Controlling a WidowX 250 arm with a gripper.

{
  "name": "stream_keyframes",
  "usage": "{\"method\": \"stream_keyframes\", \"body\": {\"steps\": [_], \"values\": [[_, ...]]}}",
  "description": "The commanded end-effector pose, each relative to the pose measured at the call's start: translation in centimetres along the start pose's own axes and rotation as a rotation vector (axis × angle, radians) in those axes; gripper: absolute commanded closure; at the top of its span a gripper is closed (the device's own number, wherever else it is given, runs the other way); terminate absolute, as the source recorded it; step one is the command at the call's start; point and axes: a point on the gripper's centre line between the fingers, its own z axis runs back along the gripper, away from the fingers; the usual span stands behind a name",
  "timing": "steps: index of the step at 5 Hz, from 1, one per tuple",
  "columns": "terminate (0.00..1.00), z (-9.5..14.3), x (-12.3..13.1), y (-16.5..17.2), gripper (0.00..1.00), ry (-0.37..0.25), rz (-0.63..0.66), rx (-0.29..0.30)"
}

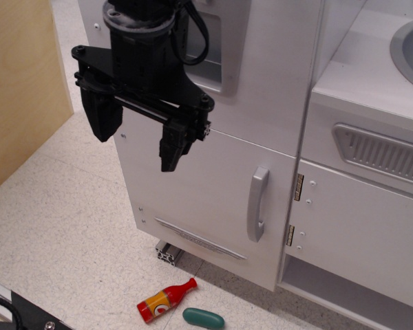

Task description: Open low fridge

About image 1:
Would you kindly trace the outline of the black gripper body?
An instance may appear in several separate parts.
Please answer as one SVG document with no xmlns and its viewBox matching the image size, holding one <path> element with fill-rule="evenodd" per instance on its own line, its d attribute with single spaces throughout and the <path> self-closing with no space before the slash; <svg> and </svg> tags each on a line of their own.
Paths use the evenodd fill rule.
<svg viewBox="0 0 413 330">
<path fill-rule="evenodd" d="M 76 85 L 112 95 L 123 108 L 134 110 L 162 125 L 169 120 L 185 123 L 193 141 L 209 133 L 208 114 L 213 99 L 187 76 L 184 67 L 201 63 L 209 51 L 209 32 L 198 26 L 204 49 L 196 58 L 186 57 L 188 25 L 129 34 L 110 32 L 111 47 L 78 45 L 72 57 L 78 62 Z"/>
</svg>

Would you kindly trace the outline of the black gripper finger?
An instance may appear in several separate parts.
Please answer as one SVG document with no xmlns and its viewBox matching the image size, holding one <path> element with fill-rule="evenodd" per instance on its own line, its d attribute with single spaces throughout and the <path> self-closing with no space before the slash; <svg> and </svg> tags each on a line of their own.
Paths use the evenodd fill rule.
<svg viewBox="0 0 413 330">
<path fill-rule="evenodd" d="M 180 158 L 189 152 L 192 137 L 189 127 L 183 122 L 169 120 L 163 124 L 159 148 L 162 172 L 174 172 Z"/>
<path fill-rule="evenodd" d="M 123 122 L 123 107 L 112 95 L 81 88 L 81 100 L 93 134 L 106 142 Z"/>
</svg>

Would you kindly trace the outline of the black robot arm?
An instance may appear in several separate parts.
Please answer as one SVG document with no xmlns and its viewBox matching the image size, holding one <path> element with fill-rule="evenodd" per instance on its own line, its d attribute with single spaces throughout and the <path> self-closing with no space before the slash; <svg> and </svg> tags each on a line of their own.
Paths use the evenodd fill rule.
<svg viewBox="0 0 413 330">
<path fill-rule="evenodd" d="M 110 48 L 78 45 L 76 84 L 93 134 L 107 141 L 128 108 L 162 123 L 161 169 L 172 172 L 191 145 L 209 133 L 214 100 L 192 82 L 185 67 L 208 54 L 187 56 L 189 24 L 209 31 L 191 1 L 106 1 L 103 20 Z"/>
</svg>

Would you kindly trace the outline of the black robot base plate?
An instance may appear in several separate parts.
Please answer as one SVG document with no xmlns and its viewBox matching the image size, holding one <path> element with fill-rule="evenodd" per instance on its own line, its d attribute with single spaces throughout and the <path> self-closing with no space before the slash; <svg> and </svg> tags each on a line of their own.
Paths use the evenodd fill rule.
<svg viewBox="0 0 413 330">
<path fill-rule="evenodd" d="M 13 291 L 11 302 L 22 317 L 24 329 L 72 330 L 62 320 Z"/>
</svg>

